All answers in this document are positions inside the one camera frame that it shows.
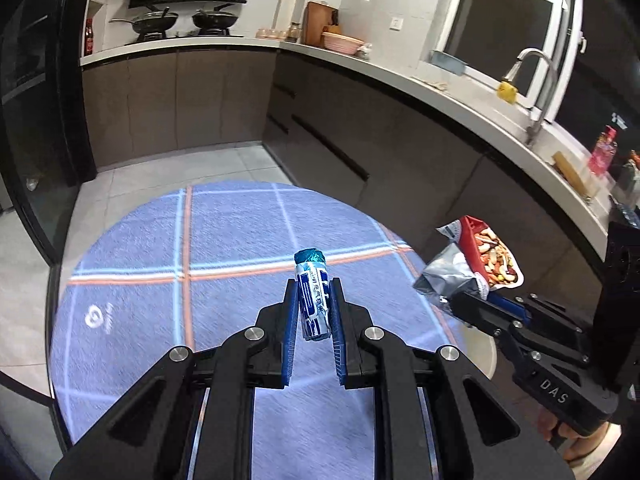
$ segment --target faucet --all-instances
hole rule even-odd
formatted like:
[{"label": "faucet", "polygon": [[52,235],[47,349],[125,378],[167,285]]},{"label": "faucet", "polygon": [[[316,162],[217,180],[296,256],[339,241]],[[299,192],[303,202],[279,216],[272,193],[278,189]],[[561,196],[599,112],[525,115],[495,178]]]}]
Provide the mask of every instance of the faucet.
[{"label": "faucet", "polygon": [[511,69],[502,78],[502,80],[510,84],[513,83],[513,80],[520,70],[522,62],[529,56],[538,56],[539,58],[542,58],[546,61],[546,64],[549,66],[549,72],[551,74],[551,86],[546,95],[545,103],[542,106],[542,110],[540,111],[540,116],[533,124],[527,127],[527,146],[531,146],[540,133],[540,130],[542,129],[542,121],[545,119],[546,113],[551,106],[551,99],[556,92],[556,86],[558,86],[558,70],[556,70],[554,62],[551,61],[551,58],[547,54],[537,48],[526,48],[521,53],[519,53],[516,63],[514,63]]}]

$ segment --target logo on rug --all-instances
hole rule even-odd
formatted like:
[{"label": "logo on rug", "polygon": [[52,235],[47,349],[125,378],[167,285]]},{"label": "logo on rug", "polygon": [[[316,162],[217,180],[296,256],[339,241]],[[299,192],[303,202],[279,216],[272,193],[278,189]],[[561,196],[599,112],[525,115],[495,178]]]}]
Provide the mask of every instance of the logo on rug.
[{"label": "logo on rug", "polygon": [[105,310],[107,312],[106,319],[102,314],[102,310],[98,306],[90,306],[84,316],[84,322],[89,328],[100,328],[104,324],[104,331],[109,335],[111,333],[111,327],[113,326],[113,318],[111,317],[111,314],[113,313],[113,305],[111,303],[107,303]]},{"label": "logo on rug", "polygon": [[104,323],[102,311],[95,305],[89,307],[89,311],[84,316],[84,322],[89,328],[98,328]]}]

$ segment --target window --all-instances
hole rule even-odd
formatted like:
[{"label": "window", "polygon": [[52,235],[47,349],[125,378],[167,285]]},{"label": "window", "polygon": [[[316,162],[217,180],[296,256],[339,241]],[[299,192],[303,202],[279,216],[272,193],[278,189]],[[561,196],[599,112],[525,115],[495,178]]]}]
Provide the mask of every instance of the window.
[{"label": "window", "polygon": [[556,120],[588,150],[607,125],[616,129],[616,177],[630,150],[640,150],[640,57],[625,22],[606,0],[584,0],[578,54]]},{"label": "window", "polygon": [[[529,47],[545,52],[559,72],[567,62],[570,72],[580,35],[580,12],[577,0],[452,0],[449,13],[454,18],[436,50],[464,61],[467,75],[492,88]],[[545,61],[525,60],[514,82],[521,105],[541,105],[548,91],[546,72]]]}]

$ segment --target silver foil bag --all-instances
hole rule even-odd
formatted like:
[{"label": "silver foil bag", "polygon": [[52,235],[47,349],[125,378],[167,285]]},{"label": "silver foil bag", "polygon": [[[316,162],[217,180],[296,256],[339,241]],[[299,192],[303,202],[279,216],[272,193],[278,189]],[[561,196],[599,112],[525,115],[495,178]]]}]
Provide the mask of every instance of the silver foil bag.
[{"label": "silver foil bag", "polygon": [[414,289],[427,297],[439,309],[451,313],[448,298],[457,292],[469,292],[486,300],[489,286],[478,273],[473,272],[460,248],[451,242],[422,270],[415,280]]}]

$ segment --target pink basket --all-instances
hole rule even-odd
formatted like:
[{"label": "pink basket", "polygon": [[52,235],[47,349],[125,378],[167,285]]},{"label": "pink basket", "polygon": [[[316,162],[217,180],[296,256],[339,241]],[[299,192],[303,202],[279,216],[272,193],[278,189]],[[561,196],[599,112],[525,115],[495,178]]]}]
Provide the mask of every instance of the pink basket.
[{"label": "pink basket", "polygon": [[327,50],[348,54],[348,56],[353,56],[357,49],[364,45],[364,41],[332,32],[323,32],[322,42]]}]

